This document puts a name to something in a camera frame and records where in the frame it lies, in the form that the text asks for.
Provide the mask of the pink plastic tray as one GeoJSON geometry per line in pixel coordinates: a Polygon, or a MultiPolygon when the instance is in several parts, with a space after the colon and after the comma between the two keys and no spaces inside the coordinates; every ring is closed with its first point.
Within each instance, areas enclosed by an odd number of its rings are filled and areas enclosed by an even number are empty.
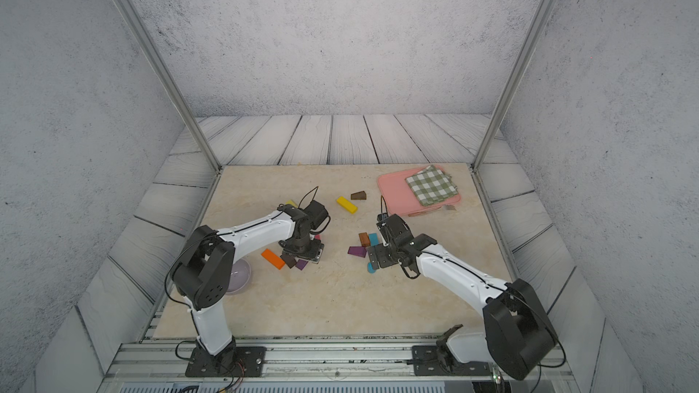
{"type": "Polygon", "coordinates": [[[389,214],[417,216],[458,204],[459,188],[443,167],[429,165],[382,175],[378,188],[389,214]]]}

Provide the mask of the lilac ceramic bowl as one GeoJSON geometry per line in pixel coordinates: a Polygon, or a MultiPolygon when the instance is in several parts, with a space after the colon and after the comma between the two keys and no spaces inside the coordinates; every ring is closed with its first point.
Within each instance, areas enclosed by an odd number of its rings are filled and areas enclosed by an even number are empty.
{"type": "Polygon", "coordinates": [[[238,260],[232,265],[229,275],[229,285],[226,294],[235,295],[243,292],[252,277],[252,267],[245,259],[238,260]]]}

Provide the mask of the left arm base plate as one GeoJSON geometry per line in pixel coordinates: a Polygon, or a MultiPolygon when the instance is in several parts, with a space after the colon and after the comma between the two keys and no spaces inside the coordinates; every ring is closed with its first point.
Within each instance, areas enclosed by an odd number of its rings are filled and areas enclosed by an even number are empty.
{"type": "Polygon", "coordinates": [[[185,370],[187,378],[259,378],[262,376],[267,349],[265,347],[235,347],[212,356],[197,345],[185,370]]]}

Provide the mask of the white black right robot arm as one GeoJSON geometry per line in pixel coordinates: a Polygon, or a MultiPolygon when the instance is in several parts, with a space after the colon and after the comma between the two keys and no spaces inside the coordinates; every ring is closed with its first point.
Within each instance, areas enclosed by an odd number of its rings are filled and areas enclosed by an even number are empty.
{"type": "Polygon", "coordinates": [[[560,343],[533,287],[517,278],[494,278],[456,258],[435,238],[415,236],[398,215],[377,216],[380,243],[369,247],[372,271],[399,267],[409,279],[429,278],[478,311],[483,330],[455,325],[432,347],[418,347],[416,373],[462,375],[494,365],[514,380],[525,380],[560,343]]]}

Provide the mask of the orange rectangular block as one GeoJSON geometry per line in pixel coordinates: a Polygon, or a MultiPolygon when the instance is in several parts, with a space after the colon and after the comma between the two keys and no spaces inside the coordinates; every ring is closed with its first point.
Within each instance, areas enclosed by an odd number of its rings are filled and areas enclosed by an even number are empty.
{"type": "Polygon", "coordinates": [[[267,260],[267,262],[269,262],[269,264],[273,265],[273,267],[276,267],[276,269],[278,269],[278,270],[281,270],[284,267],[286,267],[286,262],[280,256],[278,256],[276,253],[271,251],[270,249],[265,249],[261,253],[261,256],[262,256],[262,258],[267,260]]]}

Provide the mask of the dark brown triangular block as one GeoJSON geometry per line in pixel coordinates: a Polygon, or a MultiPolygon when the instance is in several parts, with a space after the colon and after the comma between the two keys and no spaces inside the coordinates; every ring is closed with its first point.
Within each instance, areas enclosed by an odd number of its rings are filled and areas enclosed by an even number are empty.
{"type": "Polygon", "coordinates": [[[366,199],[367,199],[367,193],[364,190],[354,192],[351,194],[351,200],[366,200],[366,199]]]}

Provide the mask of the teal rectangular block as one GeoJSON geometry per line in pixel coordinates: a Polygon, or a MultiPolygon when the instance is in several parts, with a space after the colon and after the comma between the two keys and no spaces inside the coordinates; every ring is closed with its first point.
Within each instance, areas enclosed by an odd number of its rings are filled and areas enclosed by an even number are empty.
{"type": "Polygon", "coordinates": [[[369,240],[370,240],[370,243],[372,246],[380,245],[380,240],[379,240],[379,237],[376,233],[370,233],[369,240]]]}

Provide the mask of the yellow rectangular block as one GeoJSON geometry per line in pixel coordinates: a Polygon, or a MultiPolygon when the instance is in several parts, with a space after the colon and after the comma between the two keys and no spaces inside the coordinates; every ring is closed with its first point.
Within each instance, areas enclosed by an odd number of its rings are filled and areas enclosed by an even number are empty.
{"type": "Polygon", "coordinates": [[[358,207],[354,205],[351,201],[349,201],[347,198],[344,198],[343,196],[339,196],[336,199],[336,202],[339,206],[341,206],[343,209],[348,211],[351,214],[355,214],[358,211],[358,207]]]}

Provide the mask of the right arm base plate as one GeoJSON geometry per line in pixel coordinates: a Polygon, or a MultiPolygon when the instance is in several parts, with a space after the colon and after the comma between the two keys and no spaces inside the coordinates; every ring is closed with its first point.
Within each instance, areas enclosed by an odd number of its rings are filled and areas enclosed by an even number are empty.
{"type": "Polygon", "coordinates": [[[488,377],[491,375],[488,363],[458,362],[446,347],[436,345],[413,346],[411,359],[407,364],[412,366],[414,375],[420,377],[488,377]]]}

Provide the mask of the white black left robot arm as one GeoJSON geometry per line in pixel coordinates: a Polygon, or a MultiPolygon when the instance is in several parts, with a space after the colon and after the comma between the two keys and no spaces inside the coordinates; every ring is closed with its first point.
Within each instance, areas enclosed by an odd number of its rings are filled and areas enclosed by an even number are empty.
{"type": "Polygon", "coordinates": [[[285,258],[316,263],[324,249],[318,235],[331,222],[324,205],[311,200],[303,209],[281,204],[269,215],[249,223],[194,230],[167,273],[184,298],[197,331],[198,350],[217,358],[235,353],[235,340],[222,306],[229,291],[232,271],[246,256],[273,244],[282,248],[275,257],[281,267],[285,258]]]}

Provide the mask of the purple rectangular block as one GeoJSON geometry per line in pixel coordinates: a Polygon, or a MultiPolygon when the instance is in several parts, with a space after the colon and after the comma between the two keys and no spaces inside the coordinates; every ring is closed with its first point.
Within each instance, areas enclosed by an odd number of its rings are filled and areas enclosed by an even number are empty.
{"type": "Polygon", "coordinates": [[[308,264],[309,262],[307,262],[307,260],[299,259],[296,263],[296,268],[299,270],[303,270],[308,264]]]}

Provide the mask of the reddish brown wooden wedge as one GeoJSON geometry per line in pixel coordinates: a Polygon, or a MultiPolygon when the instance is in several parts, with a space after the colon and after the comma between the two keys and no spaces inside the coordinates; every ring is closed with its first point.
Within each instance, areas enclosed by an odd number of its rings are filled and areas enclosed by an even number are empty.
{"type": "Polygon", "coordinates": [[[368,233],[366,233],[366,232],[360,233],[359,239],[360,239],[360,245],[362,245],[362,247],[370,247],[371,246],[371,240],[370,240],[368,233]]]}

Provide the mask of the dark brown rectangular block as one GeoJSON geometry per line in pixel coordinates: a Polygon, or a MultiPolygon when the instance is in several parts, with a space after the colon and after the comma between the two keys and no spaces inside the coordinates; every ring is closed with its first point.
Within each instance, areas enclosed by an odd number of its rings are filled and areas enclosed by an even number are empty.
{"type": "Polygon", "coordinates": [[[287,267],[290,269],[293,269],[293,267],[296,267],[298,260],[292,255],[287,254],[286,252],[283,252],[280,255],[280,258],[284,261],[287,267]]]}

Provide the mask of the green white checkered cloth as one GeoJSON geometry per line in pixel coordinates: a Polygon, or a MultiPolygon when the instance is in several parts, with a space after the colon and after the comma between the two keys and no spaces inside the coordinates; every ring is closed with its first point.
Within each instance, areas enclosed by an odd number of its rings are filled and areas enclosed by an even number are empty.
{"type": "Polygon", "coordinates": [[[423,207],[440,204],[459,194],[451,176],[433,165],[408,176],[405,181],[423,207]]]}

